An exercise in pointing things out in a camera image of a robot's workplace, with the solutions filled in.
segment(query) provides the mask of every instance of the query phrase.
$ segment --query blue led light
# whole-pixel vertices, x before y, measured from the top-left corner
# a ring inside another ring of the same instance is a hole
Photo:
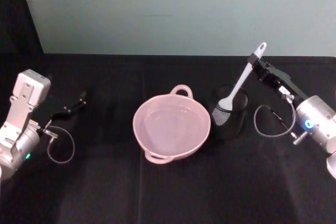
[[[315,126],[315,124],[310,119],[307,119],[304,124],[308,129],[311,129]]]

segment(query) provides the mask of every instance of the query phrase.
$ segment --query black fabric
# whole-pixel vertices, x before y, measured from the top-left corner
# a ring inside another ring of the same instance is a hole
[[[253,73],[244,83],[249,106],[236,139],[210,137],[194,155],[166,165],[144,158],[132,131],[133,114],[144,101],[184,83],[206,106],[215,87],[237,81],[247,58],[2,55],[2,122],[16,76],[27,68],[53,77],[33,119],[45,122],[82,90],[88,105],[58,123],[76,142],[70,164],[52,163],[44,138],[3,184],[1,223],[336,223],[336,180],[327,171],[327,154],[309,138],[293,146],[290,136],[270,140],[255,132],[253,112],[260,104],[270,105],[287,123],[291,112]],[[267,61],[308,95],[336,107],[335,58]],[[271,113],[259,123],[268,133],[284,130]]]
[[[42,56],[26,0],[0,0],[0,53]]]

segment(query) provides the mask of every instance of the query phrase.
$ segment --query white spatula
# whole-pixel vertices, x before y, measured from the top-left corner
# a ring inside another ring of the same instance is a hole
[[[254,54],[260,59],[263,56],[266,47],[267,47],[266,42],[261,43],[260,46],[254,52]],[[232,110],[233,99],[236,96],[236,94],[237,94],[238,90],[240,89],[240,87],[243,85],[243,83],[246,80],[246,78],[248,77],[248,75],[251,73],[251,71],[252,71],[252,65],[251,65],[251,63],[248,63],[246,65],[245,69],[244,69],[244,72],[241,74],[239,80],[237,81],[235,87],[233,88],[231,94],[228,97],[223,98],[223,99],[221,99],[218,102],[218,105],[222,109],[229,110],[229,111]]]

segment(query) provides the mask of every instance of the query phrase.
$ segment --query cable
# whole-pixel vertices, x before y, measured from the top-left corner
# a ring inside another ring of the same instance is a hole
[[[292,125],[291,125],[285,132],[283,132],[283,133],[281,133],[281,134],[277,134],[277,135],[267,135],[267,134],[262,133],[262,132],[258,129],[258,126],[257,126],[257,120],[256,120],[258,111],[259,111],[261,108],[263,108],[263,107],[267,107],[268,109],[271,110],[270,106],[267,106],[267,105],[265,105],[265,104],[260,105],[260,106],[256,109],[256,111],[254,112],[254,117],[253,117],[254,127],[256,128],[256,131],[258,132],[258,134],[261,135],[261,136],[265,136],[265,137],[279,137],[279,136],[283,136],[283,135],[286,135],[286,134],[288,134],[289,132],[291,132],[291,130],[293,129],[293,127],[294,127],[294,125],[295,125],[295,121],[296,121],[296,112],[295,112],[295,108],[294,108],[293,104],[292,104],[292,103],[289,103],[289,104],[290,104],[290,106],[291,106],[291,108],[292,108],[292,111],[293,111],[293,114],[292,114],[292,117],[293,117]]]
[[[67,133],[68,136],[69,136],[70,139],[71,139],[73,149],[72,149],[72,155],[69,157],[69,159],[67,159],[67,160],[65,160],[65,161],[58,161],[58,160],[54,159],[54,158],[51,156],[51,154],[50,154],[51,144],[52,144],[53,141],[54,141],[54,138],[52,138],[52,139],[49,141],[49,144],[48,144],[48,147],[47,147],[47,154],[48,154],[48,157],[49,157],[53,162],[55,162],[56,164],[59,164],[59,165],[63,165],[63,164],[67,164],[67,163],[69,163],[69,162],[73,159],[73,156],[75,155],[75,142],[74,142],[74,140],[73,140],[71,134],[70,134],[67,130],[65,130],[65,129],[61,128],[61,127],[58,127],[58,126],[49,126],[49,128],[54,128],[54,129],[63,130],[65,133]]]

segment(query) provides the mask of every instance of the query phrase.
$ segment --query wall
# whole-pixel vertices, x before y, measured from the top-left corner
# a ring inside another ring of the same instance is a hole
[[[336,55],[336,0],[27,0],[44,52]]]

